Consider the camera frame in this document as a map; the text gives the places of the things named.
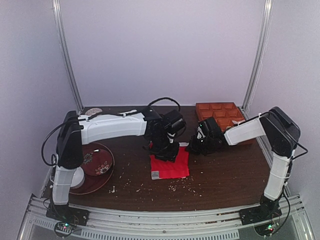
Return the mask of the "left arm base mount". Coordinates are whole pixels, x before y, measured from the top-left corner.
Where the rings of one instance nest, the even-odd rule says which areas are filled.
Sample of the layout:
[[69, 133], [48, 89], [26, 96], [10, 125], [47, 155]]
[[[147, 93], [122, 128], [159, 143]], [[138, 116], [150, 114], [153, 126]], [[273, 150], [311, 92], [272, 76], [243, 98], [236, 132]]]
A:
[[77, 226], [86, 226], [90, 212], [85, 209], [50, 203], [46, 217]]

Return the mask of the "red white underwear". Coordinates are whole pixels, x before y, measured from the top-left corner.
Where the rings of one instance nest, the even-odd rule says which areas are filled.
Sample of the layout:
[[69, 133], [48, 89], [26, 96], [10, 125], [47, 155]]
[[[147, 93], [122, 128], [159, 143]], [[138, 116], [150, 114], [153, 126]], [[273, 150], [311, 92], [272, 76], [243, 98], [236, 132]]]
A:
[[186, 151], [188, 145], [187, 142], [179, 143], [175, 162], [159, 160], [154, 155], [150, 155], [151, 179], [183, 179], [188, 177], [190, 175], [189, 152]]

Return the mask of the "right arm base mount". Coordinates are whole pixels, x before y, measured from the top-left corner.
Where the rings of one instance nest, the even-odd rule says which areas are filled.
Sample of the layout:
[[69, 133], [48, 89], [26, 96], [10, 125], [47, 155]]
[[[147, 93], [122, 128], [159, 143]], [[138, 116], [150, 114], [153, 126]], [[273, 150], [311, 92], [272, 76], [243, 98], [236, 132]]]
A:
[[263, 221], [270, 221], [272, 217], [281, 216], [282, 211], [278, 201], [263, 200], [258, 206], [248, 207], [239, 211], [239, 217], [243, 226]]

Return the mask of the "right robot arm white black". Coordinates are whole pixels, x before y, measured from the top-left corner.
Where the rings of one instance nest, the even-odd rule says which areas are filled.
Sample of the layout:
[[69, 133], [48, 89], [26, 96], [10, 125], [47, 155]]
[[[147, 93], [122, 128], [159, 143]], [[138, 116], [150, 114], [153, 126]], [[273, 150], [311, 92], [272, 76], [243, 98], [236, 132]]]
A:
[[272, 165], [263, 196], [276, 201], [291, 175], [294, 154], [301, 130], [279, 107], [244, 120], [222, 131], [217, 121], [207, 118], [199, 122], [196, 133], [186, 147], [189, 153], [208, 155], [227, 146], [265, 136], [271, 147]]

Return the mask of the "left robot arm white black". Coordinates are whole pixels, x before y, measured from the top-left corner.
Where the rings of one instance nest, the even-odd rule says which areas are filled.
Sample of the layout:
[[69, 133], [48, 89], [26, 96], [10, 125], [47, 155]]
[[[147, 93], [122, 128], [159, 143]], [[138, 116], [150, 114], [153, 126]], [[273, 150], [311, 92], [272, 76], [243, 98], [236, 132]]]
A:
[[70, 111], [60, 128], [56, 156], [57, 166], [52, 189], [52, 202], [66, 206], [72, 179], [83, 164], [84, 145], [126, 136], [143, 136], [150, 144], [151, 155], [163, 161], [175, 161], [179, 143], [175, 141], [186, 123], [179, 110], [159, 114], [151, 106], [117, 114], [80, 115]]

